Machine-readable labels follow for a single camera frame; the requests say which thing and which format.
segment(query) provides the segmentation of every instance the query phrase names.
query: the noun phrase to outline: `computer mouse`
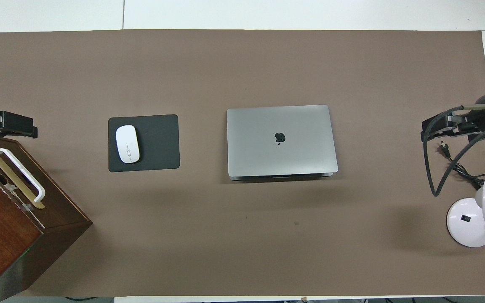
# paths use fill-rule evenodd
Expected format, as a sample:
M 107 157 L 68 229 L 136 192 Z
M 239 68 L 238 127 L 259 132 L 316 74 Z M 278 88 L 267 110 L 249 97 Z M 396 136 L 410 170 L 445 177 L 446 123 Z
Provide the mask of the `computer mouse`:
M 119 158 L 124 163 L 135 163 L 140 159 L 140 147 L 136 136 L 136 128 L 131 125 L 123 125 L 115 131 L 115 141 Z

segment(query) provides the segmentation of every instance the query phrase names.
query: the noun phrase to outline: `brown paper backdrop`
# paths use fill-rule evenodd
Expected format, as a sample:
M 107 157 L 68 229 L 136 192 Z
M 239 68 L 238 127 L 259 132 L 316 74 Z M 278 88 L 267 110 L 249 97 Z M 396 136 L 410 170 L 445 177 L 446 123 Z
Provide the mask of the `brown paper backdrop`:
M 479 32 L 0 33 L 0 110 L 34 118 L 20 142 L 94 222 L 30 292 L 485 295 L 485 247 L 445 223 L 475 191 L 452 176 L 434 198 L 419 135 L 483 94 Z M 305 104 L 330 107 L 339 173 L 230 181 L 226 110 Z M 110 173 L 108 119 L 163 114 L 181 167 Z M 485 173 L 485 142 L 460 163 Z

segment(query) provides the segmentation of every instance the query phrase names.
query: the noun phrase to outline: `laptop lid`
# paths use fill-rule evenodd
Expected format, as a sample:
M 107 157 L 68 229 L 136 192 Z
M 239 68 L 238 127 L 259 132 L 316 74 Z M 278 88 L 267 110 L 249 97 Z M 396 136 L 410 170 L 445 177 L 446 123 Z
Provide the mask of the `laptop lid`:
M 231 178 L 338 171 L 327 105 L 227 110 Z

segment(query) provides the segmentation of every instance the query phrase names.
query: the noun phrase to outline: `black mouse pad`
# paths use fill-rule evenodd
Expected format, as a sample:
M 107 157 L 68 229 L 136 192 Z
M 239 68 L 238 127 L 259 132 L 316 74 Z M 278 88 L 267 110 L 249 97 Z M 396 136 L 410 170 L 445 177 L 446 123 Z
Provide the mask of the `black mouse pad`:
M 140 159 L 135 163 L 127 164 L 119 158 L 115 131 L 123 125 L 136 128 Z M 177 115 L 112 117 L 108 120 L 108 169 L 111 172 L 173 169 L 179 165 Z

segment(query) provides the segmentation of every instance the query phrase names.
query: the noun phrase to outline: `lamp base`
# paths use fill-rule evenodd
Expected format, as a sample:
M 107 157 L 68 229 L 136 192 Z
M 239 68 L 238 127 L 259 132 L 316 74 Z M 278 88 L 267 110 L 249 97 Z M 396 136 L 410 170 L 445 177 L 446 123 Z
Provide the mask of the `lamp base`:
M 468 247 L 485 245 L 485 221 L 482 209 L 473 198 L 456 201 L 448 210 L 446 225 L 456 242 Z

